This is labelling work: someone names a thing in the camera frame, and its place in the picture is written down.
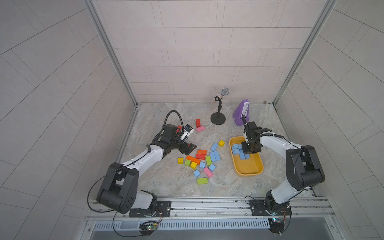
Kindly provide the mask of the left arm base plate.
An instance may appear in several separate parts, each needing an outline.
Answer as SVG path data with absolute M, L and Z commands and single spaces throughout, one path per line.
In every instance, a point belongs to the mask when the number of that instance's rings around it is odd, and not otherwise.
M 148 209 L 133 208 L 129 211 L 130 218 L 160 218 L 169 217 L 171 211 L 171 201 L 155 201 Z

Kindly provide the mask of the pink long block front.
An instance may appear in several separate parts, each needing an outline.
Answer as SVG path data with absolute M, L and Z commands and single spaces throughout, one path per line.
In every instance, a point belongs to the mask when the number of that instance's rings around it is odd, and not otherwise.
M 203 169 L 204 173 L 209 177 L 211 178 L 213 176 L 213 173 L 211 172 L 211 170 L 209 168 L 204 168 Z

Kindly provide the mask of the blue long block pair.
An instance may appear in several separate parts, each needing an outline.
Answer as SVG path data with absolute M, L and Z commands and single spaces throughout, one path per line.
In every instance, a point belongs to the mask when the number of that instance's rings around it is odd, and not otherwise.
M 211 157 L 212 163 L 216 161 L 216 156 L 214 152 L 210 152 L 210 157 Z
M 219 152 L 218 152 L 218 151 L 214 151 L 213 153 L 214 153 L 214 155 L 215 155 L 215 161 L 220 161 L 220 160 L 221 160 L 221 157 L 220 157 Z

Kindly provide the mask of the green long block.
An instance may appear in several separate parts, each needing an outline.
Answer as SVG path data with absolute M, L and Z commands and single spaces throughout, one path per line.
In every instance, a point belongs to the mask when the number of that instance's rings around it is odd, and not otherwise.
M 206 185 L 208 181 L 208 178 L 197 178 L 197 185 Z
M 205 159 L 206 159 L 207 166 L 209 167 L 212 164 L 211 156 L 207 155 Z

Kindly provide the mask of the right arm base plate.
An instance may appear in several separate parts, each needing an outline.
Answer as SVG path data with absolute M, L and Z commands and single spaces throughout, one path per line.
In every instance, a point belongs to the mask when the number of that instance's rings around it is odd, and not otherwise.
M 277 204 L 274 200 L 249 200 L 247 201 L 251 208 L 252 215 L 256 216 L 291 216 L 292 209 L 290 203 Z

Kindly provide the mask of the blue long block diagonal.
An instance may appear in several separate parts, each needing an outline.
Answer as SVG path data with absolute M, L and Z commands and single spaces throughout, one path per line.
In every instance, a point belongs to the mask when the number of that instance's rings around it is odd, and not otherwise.
M 218 143 L 214 143 L 214 144 L 212 145 L 212 147 L 210 148 L 210 150 L 211 150 L 212 152 L 214 152 L 214 151 L 216 151 L 216 149 L 217 149 L 218 146 L 219 146 Z

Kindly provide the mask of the yellow cube front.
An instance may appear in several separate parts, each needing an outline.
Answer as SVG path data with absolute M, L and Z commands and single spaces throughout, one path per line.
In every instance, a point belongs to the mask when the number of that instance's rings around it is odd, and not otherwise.
M 196 162 L 192 162 L 192 163 L 191 163 L 191 168 L 195 170 L 196 167 L 197 167 L 197 163 L 196 163 Z

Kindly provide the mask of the green long block front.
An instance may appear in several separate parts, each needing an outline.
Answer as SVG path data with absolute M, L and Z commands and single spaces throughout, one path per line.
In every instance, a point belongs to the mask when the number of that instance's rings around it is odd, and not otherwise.
M 208 181 L 208 178 L 197 178 L 197 185 L 206 185 Z

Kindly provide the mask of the pink block near back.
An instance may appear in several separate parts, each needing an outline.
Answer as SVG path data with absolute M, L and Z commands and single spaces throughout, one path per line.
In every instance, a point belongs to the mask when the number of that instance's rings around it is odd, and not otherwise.
M 196 131 L 199 133 L 201 131 L 204 131 L 205 130 L 205 127 L 204 126 L 200 126 L 199 128 L 196 128 Z

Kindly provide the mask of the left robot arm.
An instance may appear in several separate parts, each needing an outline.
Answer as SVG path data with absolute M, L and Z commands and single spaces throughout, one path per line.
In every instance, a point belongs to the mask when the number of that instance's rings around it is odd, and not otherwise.
M 197 147 L 186 142 L 193 132 L 190 125 L 178 127 L 167 124 L 159 136 L 147 145 L 146 151 L 123 164 L 111 164 L 97 194 L 97 203 L 120 214 L 138 210 L 144 215 L 153 215 L 157 211 L 157 196 L 138 191 L 139 178 L 173 150 L 189 155 Z

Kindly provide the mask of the orange long block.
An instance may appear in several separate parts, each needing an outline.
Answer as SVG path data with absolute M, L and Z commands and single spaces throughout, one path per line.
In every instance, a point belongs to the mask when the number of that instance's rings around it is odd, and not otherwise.
M 197 163 L 197 165 L 199 165 L 201 163 L 201 160 L 200 159 L 197 159 L 197 158 L 194 158 L 192 156 L 187 156 L 186 157 L 187 160 L 190 160 L 191 162 L 195 162 Z

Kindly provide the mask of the yellow plastic tray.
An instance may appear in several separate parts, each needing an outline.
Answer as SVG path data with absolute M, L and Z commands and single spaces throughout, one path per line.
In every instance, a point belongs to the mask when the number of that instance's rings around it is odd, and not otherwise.
M 245 141 L 245 138 L 240 137 L 233 137 L 230 139 L 230 149 L 232 145 L 238 144 L 241 145 L 242 142 Z M 250 158 L 241 160 L 240 154 L 239 155 L 233 155 L 232 149 L 231 149 L 231 157 L 234 164 L 235 172 L 240 177 L 250 177 L 259 175 L 264 170 L 264 165 L 261 159 L 261 156 L 259 153 L 256 154 L 249 154 Z

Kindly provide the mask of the purple metronome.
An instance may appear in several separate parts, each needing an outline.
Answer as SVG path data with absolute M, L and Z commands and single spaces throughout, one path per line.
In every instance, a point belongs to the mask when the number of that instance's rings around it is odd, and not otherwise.
M 243 126 L 243 116 L 245 117 L 245 121 L 249 121 L 249 100 L 242 100 L 238 107 L 235 109 L 233 113 L 233 120 L 237 126 Z

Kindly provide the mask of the green long block centre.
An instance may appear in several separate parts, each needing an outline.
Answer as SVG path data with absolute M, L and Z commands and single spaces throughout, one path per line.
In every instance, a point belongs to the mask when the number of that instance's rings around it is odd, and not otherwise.
M 209 167 L 212 164 L 211 156 L 207 155 L 205 159 L 206 159 L 207 166 Z

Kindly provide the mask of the left circuit board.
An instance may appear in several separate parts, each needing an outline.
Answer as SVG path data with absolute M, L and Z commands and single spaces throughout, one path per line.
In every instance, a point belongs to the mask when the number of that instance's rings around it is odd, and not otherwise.
M 158 229 L 159 222 L 157 221 L 147 221 L 141 223 L 139 226 L 139 231 L 156 231 Z

